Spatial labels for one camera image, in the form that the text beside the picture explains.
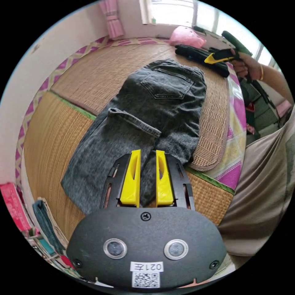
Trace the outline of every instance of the window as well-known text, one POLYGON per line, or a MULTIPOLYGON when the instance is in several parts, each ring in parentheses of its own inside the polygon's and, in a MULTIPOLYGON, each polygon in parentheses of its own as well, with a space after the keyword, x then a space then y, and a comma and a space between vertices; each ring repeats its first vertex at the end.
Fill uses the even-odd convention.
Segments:
POLYGON ((242 24, 226 13, 198 0, 139 0, 143 23, 192 27, 197 25, 221 36, 228 31, 235 36, 258 62, 275 66, 276 62, 261 42, 242 24))
POLYGON ((158 24, 191 26, 193 0, 151 0, 151 18, 158 24))
POLYGON ((263 65, 269 65, 271 62, 271 59, 272 59, 271 54, 269 53, 269 51, 265 47, 263 47, 263 49, 261 51, 261 55, 258 59, 258 62, 263 65))
POLYGON ((215 11, 216 8, 203 3, 201 1, 196 1, 197 3, 197 23, 196 25, 198 27, 201 27, 205 30, 211 31, 213 29, 214 25, 214 19, 215 19, 215 11))

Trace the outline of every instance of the hand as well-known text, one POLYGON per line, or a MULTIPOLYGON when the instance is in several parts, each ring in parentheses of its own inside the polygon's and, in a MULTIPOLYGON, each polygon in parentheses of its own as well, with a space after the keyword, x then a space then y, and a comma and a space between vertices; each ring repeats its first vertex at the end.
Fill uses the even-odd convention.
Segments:
POLYGON ((259 80, 262 74, 260 63, 246 53, 239 52, 239 57, 242 61, 233 60, 231 62, 237 75, 245 78, 249 73, 252 80, 259 80))

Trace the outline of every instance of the qr code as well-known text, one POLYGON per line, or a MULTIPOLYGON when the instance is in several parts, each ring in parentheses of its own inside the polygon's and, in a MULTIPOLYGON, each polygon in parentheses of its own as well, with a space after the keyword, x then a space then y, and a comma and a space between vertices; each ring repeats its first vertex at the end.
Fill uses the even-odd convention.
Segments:
POLYGON ((160 273, 132 274, 132 287, 134 288, 160 288, 160 273))

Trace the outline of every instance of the label sticker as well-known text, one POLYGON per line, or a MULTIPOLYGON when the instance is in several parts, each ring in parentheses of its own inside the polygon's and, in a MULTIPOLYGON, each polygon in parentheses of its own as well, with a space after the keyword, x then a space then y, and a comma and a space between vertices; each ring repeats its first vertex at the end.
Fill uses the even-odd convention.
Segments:
POLYGON ((130 262, 130 271, 142 273, 160 273, 164 271, 163 262, 130 262))
POLYGON ((160 273, 132 272, 133 288, 160 288, 160 273))

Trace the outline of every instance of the pink plastic bag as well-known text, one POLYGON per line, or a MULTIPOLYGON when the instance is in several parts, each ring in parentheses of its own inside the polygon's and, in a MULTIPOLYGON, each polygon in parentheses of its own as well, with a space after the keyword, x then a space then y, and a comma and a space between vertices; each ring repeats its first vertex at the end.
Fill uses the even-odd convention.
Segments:
POLYGON ((175 45, 190 45, 195 48, 201 48, 206 43, 206 40, 200 37, 194 30, 179 26, 177 27, 169 40, 169 44, 175 45))

